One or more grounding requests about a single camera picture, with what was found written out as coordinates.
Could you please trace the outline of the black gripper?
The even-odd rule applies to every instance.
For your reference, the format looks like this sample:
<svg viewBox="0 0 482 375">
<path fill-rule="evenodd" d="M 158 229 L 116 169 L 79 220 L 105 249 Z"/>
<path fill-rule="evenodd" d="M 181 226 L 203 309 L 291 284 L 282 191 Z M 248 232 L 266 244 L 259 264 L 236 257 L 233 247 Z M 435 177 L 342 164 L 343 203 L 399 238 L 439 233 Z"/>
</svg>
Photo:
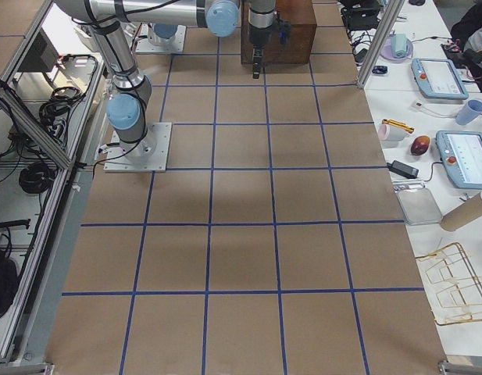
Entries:
<svg viewBox="0 0 482 375">
<path fill-rule="evenodd" d="M 248 38 L 253 46 L 252 78 L 259 79 L 263 67 L 263 49 L 270 42 L 272 26 L 260 28 L 248 25 Z"/>
</svg>

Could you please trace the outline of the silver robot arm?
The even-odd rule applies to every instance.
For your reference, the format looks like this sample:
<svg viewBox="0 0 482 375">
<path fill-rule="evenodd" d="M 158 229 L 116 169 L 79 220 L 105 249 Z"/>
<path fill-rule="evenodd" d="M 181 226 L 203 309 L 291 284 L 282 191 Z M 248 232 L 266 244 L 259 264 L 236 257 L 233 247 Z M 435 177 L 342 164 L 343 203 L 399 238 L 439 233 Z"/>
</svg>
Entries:
<svg viewBox="0 0 482 375">
<path fill-rule="evenodd" d="M 125 23 L 207 28 L 218 38 L 231 35 L 243 1 L 58 1 L 68 16 L 88 27 L 112 74 L 116 94 L 106 107 L 121 147 L 134 158 L 151 151 L 146 107 L 152 84 L 138 68 L 123 32 Z"/>
<path fill-rule="evenodd" d="M 154 45 L 168 44 L 175 38 L 177 29 L 174 24 L 149 23 L 148 40 Z"/>
</svg>

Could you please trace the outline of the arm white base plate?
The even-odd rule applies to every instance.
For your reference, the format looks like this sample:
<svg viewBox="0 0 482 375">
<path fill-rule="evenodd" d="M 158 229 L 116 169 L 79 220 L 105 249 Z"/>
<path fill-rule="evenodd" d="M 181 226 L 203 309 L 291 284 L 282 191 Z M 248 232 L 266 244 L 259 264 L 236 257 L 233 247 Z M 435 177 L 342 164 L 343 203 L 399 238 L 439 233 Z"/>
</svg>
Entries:
<svg viewBox="0 0 482 375">
<path fill-rule="evenodd" d="M 108 162 L 104 164 L 107 173 L 147 173 L 166 171 L 169 155 L 172 123 L 148 123 L 147 135 L 140 144 L 120 143 L 118 134 L 113 131 L 111 142 L 117 145 L 108 150 Z"/>
<path fill-rule="evenodd" d="M 134 44 L 134 51 L 137 54 L 180 54 L 184 50 L 184 41 L 187 28 L 183 25 L 177 25 L 177 33 L 175 38 L 168 44 L 154 45 L 148 40 L 148 23 L 141 25 Z"/>
</svg>

